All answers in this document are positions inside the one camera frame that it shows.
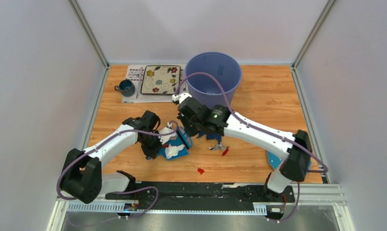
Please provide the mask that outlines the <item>white paper scrap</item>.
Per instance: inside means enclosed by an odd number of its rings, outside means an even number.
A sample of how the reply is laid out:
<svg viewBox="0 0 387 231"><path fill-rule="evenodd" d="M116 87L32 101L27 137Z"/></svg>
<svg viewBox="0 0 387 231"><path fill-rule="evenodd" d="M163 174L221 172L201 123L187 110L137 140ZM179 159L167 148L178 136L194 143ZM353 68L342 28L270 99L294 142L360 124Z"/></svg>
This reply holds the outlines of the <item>white paper scrap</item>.
<svg viewBox="0 0 387 231"><path fill-rule="evenodd" d="M169 145L169 147L165 148L165 158L172 159L177 157L179 152L185 148L185 145L181 144L178 146Z"/></svg>

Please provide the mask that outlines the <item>blue plastic dustpan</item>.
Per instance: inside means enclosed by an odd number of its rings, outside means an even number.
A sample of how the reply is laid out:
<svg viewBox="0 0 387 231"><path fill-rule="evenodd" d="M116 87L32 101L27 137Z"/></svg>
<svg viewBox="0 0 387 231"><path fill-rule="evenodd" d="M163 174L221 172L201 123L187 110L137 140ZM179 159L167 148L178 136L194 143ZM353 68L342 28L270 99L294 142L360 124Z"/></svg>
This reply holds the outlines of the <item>blue plastic dustpan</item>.
<svg viewBox="0 0 387 231"><path fill-rule="evenodd" d="M187 141L174 134L172 136L152 136L144 140L141 149L147 160L162 156L166 160L173 160L188 155L191 147Z"/></svg>

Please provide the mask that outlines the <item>blue hand brush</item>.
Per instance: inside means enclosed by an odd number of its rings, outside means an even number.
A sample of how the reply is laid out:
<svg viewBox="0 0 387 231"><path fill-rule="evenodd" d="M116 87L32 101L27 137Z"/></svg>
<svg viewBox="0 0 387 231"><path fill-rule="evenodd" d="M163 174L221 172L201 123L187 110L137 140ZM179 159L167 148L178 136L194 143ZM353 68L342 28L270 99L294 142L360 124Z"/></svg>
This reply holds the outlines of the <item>blue hand brush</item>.
<svg viewBox="0 0 387 231"><path fill-rule="evenodd" d="M183 144L187 150L191 149L193 146L193 141L191 137L188 135L188 133L185 131L184 127L179 126L177 128L176 133L177 133L178 142Z"/></svg>

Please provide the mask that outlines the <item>dark blue paper scrap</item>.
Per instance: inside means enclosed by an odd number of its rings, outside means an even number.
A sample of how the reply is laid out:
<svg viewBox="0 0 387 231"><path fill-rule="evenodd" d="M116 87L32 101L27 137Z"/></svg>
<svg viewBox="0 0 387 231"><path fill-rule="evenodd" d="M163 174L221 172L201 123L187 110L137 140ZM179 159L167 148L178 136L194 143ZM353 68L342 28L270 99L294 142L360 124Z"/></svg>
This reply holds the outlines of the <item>dark blue paper scrap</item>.
<svg viewBox="0 0 387 231"><path fill-rule="evenodd" d="M204 131L200 131L197 135L197 139L205 136L206 140L216 140L218 144L221 144L222 142L222 136L219 134L210 134Z"/></svg>

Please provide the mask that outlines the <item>blue plastic waste bin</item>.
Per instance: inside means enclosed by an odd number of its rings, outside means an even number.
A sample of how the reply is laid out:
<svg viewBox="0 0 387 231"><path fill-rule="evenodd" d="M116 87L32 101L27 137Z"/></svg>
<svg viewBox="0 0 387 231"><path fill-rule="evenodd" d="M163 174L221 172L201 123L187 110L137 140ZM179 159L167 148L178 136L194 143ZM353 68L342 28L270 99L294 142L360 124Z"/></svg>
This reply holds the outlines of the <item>blue plastic waste bin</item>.
<svg viewBox="0 0 387 231"><path fill-rule="evenodd" d="M231 56L221 52L204 52L192 57L186 64L184 76L187 90L209 108L230 106L242 80L242 69Z"/></svg>

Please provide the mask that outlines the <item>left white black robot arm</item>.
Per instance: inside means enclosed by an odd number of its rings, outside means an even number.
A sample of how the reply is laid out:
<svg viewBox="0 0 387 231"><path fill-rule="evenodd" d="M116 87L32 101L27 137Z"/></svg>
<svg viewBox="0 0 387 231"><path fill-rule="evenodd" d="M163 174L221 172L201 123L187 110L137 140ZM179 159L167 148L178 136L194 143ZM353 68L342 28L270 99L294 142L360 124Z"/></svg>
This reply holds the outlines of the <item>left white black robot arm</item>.
<svg viewBox="0 0 387 231"><path fill-rule="evenodd" d="M103 174L102 169L126 148L140 143L145 156L155 159L159 150L176 134L174 121L158 130L160 118L151 111L127 118L112 134L84 150L73 148L66 156L56 191L64 200L93 202L99 195L119 193L124 199L136 195L130 174L117 171Z"/></svg>

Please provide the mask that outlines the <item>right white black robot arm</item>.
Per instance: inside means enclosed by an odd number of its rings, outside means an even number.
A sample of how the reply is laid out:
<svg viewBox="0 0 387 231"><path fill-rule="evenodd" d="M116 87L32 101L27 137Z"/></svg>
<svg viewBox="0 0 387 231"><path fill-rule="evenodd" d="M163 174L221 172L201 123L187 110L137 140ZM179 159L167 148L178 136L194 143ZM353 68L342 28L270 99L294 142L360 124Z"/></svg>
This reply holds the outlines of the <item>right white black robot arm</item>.
<svg viewBox="0 0 387 231"><path fill-rule="evenodd" d="M270 151L282 160L266 180L263 194L267 200L277 201L290 183L305 181L312 153L306 131L291 133L270 128L230 112L222 105L210 109L188 93L173 95L172 99L178 106L177 117L189 136L203 133L237 138Z"/></svg>

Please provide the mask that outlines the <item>square floral ceramic plate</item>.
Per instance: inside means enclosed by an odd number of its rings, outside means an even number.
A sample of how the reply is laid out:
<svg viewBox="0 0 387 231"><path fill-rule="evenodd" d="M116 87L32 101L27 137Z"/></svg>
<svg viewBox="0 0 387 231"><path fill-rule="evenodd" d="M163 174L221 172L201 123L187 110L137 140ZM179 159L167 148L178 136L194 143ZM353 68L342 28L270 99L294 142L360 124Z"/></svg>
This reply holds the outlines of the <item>square floral ceramic plate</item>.
<svg viewBox="0 0 387 231"><path fill-rule="evenodd" d="M179 85L181 67L178 65L148 65L141 84L141 94L172 95Z"/></svg>

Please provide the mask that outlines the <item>silver table knife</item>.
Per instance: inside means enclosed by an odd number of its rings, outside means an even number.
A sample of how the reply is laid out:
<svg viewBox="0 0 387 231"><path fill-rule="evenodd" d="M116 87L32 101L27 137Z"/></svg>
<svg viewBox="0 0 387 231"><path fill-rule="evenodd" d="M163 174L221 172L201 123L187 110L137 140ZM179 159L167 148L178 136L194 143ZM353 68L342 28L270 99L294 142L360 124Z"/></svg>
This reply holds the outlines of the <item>silver table knife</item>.
<svg viewBox="0 0 387 231"><path fill-rule="evenodd" d="M141 82L142 82L142 77L143 77L143 67L141 66L140 67L140 71L139 71L139 77L138 77L138 83L137 83L137 88L136 88L136 98L139 97L140 95L140 89L141 89Z"/></svg>

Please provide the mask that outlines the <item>dark blue ceramic mug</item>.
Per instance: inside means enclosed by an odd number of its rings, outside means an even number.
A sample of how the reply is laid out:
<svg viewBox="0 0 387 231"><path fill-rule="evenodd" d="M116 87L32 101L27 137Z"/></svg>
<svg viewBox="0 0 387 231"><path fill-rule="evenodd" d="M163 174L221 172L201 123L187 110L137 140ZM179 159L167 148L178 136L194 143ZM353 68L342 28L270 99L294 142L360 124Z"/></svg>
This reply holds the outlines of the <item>dark blue ceramic mug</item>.
<svg viewBox="0 0 387 231"><path fill-rule="evenodd" d="M124 97L131 97L136 91L135 85L128 79L121 81L119 85L114 86L114 89Z"/></svg>

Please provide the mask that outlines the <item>patterned white placemat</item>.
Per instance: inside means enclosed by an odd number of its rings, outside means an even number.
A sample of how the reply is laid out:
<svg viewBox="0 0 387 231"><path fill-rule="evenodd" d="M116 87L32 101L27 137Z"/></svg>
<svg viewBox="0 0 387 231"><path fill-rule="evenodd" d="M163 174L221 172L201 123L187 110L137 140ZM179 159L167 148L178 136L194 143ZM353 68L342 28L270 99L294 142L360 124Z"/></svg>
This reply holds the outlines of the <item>patterned white placemat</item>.
<svg viewBox="0 0 387 231"><path fill-rule="evenodd" d="M115 90L122 95L122 103L171 102L184 69L184 64L130 65Z"/></svg>

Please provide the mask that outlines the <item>blue dotted plate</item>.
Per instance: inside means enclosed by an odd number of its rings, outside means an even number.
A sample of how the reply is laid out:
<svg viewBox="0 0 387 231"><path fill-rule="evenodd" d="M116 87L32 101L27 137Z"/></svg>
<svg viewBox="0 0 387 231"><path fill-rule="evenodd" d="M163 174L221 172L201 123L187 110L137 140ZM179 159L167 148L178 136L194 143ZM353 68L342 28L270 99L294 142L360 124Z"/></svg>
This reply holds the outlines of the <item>blue dotted plate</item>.
<svg viewBox="0 0 387 231"><path fill-rule="evenodd" d="M279 168L280 164L282 163L282 159L270 151L267 151L267 161L273 170Z"/></svg>

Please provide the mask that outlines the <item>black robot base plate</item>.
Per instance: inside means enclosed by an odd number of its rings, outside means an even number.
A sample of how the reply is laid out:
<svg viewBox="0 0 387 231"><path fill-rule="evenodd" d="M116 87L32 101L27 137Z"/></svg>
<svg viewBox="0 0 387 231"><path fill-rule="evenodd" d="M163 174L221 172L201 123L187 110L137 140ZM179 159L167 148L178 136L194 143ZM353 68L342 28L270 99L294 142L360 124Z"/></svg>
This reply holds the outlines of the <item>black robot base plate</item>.
<svg viewBox="0 0 387 231"><path fill-rule="evenodd" d="M198 211L250 211L254 203L295 202L293 188L287 186L281 196L269 196L263 184L210 183L210 182L160 182L140 181L133 183L132 190L139 193L118 195L108 193L108 200L132 200L139 209L152 210L198 210Z"/></svg>

